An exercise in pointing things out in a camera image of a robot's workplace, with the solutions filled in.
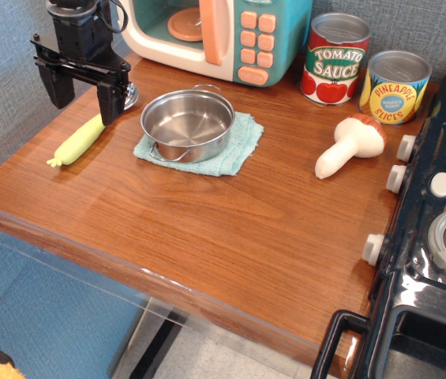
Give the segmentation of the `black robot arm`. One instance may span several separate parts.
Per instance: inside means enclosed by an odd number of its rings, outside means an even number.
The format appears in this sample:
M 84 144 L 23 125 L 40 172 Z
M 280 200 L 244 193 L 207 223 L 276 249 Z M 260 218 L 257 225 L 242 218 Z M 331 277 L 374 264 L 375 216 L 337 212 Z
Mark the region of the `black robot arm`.
M 35 64 L 51 102 L 62 109 L 75 98 L 73 82 L 96 86 L 99 112 L 105 126 L 111 125 L 131 106 L 133 86 L 130 64 L 113 50 L 114 35 L 124 32 L 112 25 L 108 1 L 47 1 L 54 35 L 35 33 Z

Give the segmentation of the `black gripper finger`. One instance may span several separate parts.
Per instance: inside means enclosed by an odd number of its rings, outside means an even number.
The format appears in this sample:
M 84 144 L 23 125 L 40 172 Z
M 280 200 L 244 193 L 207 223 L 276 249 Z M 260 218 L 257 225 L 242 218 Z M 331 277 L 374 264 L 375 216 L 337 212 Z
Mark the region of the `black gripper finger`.
M 38 64 L 39 75 L 51 102 L 62 109 L 75 98 L 71 67 L 68 63 L 57 65 Z
M 97 97 L 104 126 L 110 126 L 125 111 L 127 96 L 126 87 L 104 81 L 98 83 Z

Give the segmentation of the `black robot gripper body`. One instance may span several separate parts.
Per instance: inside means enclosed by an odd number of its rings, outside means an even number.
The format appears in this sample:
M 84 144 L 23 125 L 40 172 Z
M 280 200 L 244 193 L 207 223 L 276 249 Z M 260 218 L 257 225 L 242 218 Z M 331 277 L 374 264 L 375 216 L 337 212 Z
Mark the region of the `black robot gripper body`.
M 109 6 L 48 6 L 54 35 L 35 34 L 35 64 L 68 63 L 73 78 L 98 84 L 105 77 L 128 84 L 129 64 L 113 50 L 114 35 L 125 30 L 128 17 L 114 25 Z

